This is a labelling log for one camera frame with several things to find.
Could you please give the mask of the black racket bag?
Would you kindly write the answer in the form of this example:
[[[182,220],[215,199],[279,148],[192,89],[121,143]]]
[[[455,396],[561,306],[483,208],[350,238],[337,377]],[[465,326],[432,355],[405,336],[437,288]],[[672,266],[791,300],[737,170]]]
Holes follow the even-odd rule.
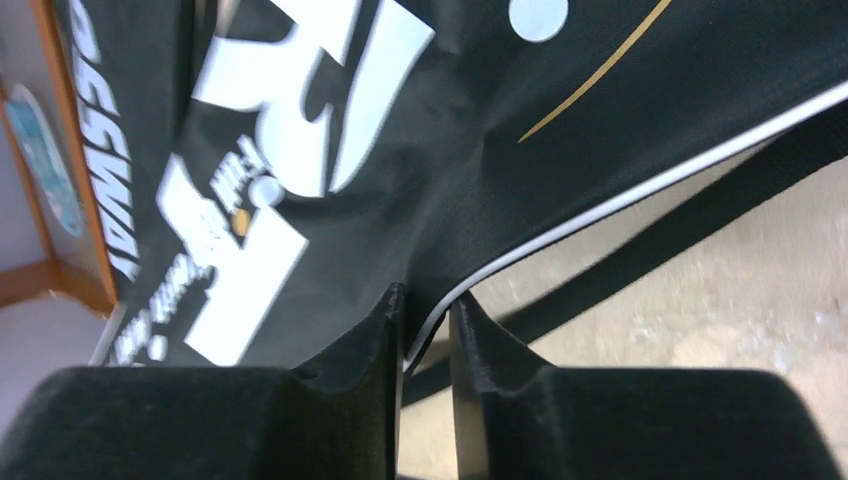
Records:
[[[136,168],[94,363],[294,367],[400,284],[411,371],[478,282],[749,148],[510,316],[528,340],[846,154],[846,3],[243,1]]]
[[[153,191],[194,83],[192,1],[56,1],[108,264],[136,282]]]

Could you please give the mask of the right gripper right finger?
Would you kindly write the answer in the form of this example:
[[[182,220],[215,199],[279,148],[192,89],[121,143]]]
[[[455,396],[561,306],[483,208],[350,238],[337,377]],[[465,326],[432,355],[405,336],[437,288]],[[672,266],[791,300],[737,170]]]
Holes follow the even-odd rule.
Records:
[[[836,479],[800,397],[762,370],[558,367],[470,294],[450,309],[463,479]]]

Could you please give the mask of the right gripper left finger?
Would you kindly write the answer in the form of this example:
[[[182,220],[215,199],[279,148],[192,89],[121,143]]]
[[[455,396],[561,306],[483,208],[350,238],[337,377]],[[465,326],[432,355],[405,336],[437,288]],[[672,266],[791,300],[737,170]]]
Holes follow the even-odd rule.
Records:
[[[5,479],[392,479],[404,291],[302,365],[74,367],[30,394]]]

